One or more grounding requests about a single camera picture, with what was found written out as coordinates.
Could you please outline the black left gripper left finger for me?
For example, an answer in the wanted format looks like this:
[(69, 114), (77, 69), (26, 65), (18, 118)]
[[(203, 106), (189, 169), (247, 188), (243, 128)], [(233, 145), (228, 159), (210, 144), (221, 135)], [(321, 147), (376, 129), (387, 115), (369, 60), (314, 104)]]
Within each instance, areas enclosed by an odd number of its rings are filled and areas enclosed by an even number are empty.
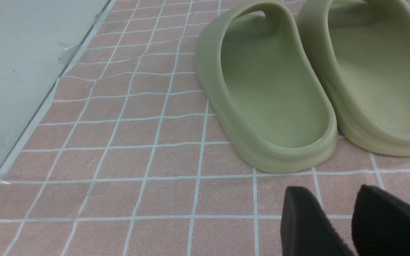
[(353, 256), (316, 197), (300, 186), (285, 191), (280, 223), (283, 256)]

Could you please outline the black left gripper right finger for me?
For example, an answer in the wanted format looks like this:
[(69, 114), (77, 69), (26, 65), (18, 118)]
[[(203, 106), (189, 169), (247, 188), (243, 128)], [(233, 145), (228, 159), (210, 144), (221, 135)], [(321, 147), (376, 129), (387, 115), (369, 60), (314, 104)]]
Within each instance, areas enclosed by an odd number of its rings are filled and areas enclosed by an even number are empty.
[(410, 256), (410, 204), (379, 187), (360, 187), (351, 228), (360, 256)]

